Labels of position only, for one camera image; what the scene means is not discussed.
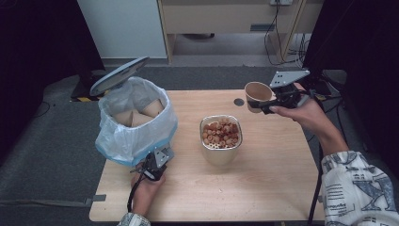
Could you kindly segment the light wooden desk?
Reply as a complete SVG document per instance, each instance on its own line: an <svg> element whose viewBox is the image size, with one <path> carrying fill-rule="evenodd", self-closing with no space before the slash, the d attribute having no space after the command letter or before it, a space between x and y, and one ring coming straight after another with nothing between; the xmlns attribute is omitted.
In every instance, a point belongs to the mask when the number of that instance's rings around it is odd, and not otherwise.
<svg viewBox="0 0 399 226"><path fill-rule="evenodd" d="M294 0L270 6L270 0L157 0L167 53L176 34L266 32L279 62L287 59L296 34L310 34L325 0Z"/></svg>

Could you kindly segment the white cabinet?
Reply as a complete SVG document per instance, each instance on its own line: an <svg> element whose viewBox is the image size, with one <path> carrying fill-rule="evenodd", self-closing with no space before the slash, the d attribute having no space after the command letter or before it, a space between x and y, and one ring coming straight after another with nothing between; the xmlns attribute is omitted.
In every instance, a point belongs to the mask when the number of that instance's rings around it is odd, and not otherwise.
<svg viewBox="0 0 399 226"><path fill-rule="evenodd" d="M101 58L166 58L157 0L77 0Z"/></svg>

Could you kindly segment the metal container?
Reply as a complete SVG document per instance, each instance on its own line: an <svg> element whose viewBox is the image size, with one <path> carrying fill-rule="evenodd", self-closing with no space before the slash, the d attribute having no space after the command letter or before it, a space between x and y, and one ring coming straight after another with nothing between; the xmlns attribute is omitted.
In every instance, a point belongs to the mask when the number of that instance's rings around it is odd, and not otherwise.
<svg viewBox="0 0 399 226"><path fill-rule="evenodd" d="M239 126L239 132L240 132L240 141L237 147L229 148L229 149L210 149L207 146L205 146L202 142L201 138L201 132L202 132L202 126L211 121L216 121L222 118L229 118L232 121L235 121L238 123ZM238 148L241 146L242 141L243 141L243 135L242 135L242 130L241 130L241 125L239 121L234 117L230 115L214 115L214 116L208 116L205 117L199 125L199 137L200 137L200 142L202 145L202 155L203 157L211 164L214 166L224 166L227 164L230 164L231 161L235 158L238 152Z"/></svg>

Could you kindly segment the person's right hand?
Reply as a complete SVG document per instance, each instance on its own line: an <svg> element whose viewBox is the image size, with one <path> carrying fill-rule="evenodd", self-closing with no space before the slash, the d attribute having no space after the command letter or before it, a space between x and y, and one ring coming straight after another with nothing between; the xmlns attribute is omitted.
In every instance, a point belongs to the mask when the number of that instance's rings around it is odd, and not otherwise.
<svg viewBox="0 0 399 226"><path fill-rule="evenodd" d="M297 108L270 106L269 109L275 114L298 122L316 135L325 132L332 126L322 108L313 99L308 99L302 106Z"/></svg>

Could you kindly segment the black curtain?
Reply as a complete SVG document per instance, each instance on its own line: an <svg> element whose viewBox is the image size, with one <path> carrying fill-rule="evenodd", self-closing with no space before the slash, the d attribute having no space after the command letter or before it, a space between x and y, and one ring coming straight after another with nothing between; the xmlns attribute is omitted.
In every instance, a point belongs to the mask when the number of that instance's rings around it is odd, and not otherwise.
<svg viewBox="0 0 399 226"><path fill-rule="evenodd" d="M77 0L0 0L0 165L40 106L44 89L104 67Z"/></svg>
<svg viewBox="0 0 399 226"><path fill-rule="evenodd" d="M304 67L346 72L349 109L399 179L399 0L325 0Z"/></svg>

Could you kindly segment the person's left hand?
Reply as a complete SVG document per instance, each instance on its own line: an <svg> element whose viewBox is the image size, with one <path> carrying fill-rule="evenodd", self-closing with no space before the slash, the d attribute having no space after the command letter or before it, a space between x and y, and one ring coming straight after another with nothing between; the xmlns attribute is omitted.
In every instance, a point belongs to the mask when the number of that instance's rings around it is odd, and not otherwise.
<svg viewBox="0 0 399 226"><path fill-rule="evenodd" d="M164 184L166 176L163 175L158 181L151 181L144 177L133 197L132 212L146 217L151 209L155 196Z"/></svg>

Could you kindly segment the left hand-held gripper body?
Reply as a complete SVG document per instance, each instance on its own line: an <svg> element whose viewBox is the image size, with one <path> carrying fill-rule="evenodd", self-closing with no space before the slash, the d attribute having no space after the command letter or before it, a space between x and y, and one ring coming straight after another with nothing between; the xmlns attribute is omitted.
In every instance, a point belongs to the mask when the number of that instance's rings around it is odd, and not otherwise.
<svg viewBox="0 0 399 226"><path fill-rule="evenodd" d="M150 152L141 165L132 170L144 174L151 181L159 181L167 169L167 162L174 157L174 152L169 145L164 145Z"/></svg>

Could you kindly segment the discarded brown paper cup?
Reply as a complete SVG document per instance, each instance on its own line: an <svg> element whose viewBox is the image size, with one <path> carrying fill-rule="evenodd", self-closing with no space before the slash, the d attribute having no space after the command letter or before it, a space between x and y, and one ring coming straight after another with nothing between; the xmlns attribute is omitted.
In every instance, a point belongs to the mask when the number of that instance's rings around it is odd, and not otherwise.
<svg viewBox="0 0 399 226"><path fill-rule="evenodd" d="M122 124L126 127L131 127L133 123L133 111L128 110L124 112L120 112L113 115L115 121L119 124Z"/></svg>
<svg viewBox="0 0 399 226"><path fill-rule="evenodd" d="M139 113L137 111L134 111L133 115L132 115L132 126L133 127L138 127L138 126L140 126L142 124L145 124L145 123L147 123L149 121L152 121L152 120L153 120L153 117L141 114L141 113Z"/></svg>
<svg viewBox="0 0 399 226"><path fill-rule="evenodd" d="M152 101L148 104L141 113L149 117L157 117L164 110L164 106L159 99Z"/></svg>

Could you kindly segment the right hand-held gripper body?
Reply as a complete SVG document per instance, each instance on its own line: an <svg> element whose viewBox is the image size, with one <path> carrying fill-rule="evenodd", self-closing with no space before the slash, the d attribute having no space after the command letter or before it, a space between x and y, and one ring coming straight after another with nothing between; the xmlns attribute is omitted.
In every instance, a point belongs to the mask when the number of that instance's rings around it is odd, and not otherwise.
<svg viewBox="0 0 399 226"><path fill-rule="evenodd" d="M275 99L271 101L271 105L297 108L302 106L308 99L313 98L313 89L303 90L295 86L296 81L310 73L309 70L276 72L269 85L275 94Z"/></svg>

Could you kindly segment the pile of round brown snacks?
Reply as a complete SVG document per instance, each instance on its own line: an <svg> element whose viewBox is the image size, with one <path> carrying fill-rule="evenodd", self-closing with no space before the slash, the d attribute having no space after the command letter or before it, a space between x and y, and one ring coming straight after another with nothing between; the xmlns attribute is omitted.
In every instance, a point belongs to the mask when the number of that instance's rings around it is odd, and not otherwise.
<svg viewBox="0 0 399 226"><path fill-rule="evenodd" d="M238 123L229 118L207 122L202 126L202 142L210 149L237 147L240 141Z"/></svg>

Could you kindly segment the grey tape strip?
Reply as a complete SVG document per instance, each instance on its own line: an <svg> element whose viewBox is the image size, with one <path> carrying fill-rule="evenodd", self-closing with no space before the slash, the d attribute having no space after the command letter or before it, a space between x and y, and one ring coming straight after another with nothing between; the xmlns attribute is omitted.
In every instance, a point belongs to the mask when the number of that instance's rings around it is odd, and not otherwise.
<svg viewBox="0 0 399 226"><path fill-rule="evenodd" d="M91 206L94 202L104 202L106 199L105 194L94 195L92 198L86 198L84 201L85 206Z"/></svg>

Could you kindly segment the black yellow striped stand base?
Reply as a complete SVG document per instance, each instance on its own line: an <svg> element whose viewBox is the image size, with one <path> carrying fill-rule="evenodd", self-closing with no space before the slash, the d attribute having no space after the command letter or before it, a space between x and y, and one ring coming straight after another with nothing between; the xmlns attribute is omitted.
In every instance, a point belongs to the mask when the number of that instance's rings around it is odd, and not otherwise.
<svg viewBox="0 0 399 226"><path fill-rule="evenodd" d="M71 94L70 100L72 102L97 102L97 101L99 101L101 98L103 98L105 96L105 94L107 94L109 92L109 90L106 90L104 93L101 93L96 96L91 96L89 92L90 92L91 86L103 77L104 77L103 74L92 75L91 78L89 79L89 82L86 84L84 82L84 79L81 76L78 76L79 80Z"/></svg>
<svg viewBox="0 0 399 226"><path fill-rule="evenodd" d="M318 100L324 101L331 96L331 91L329 90L327 81L323 75L311 73L309 75L309 85L310 89L314 92L314 96Z"/></svg>

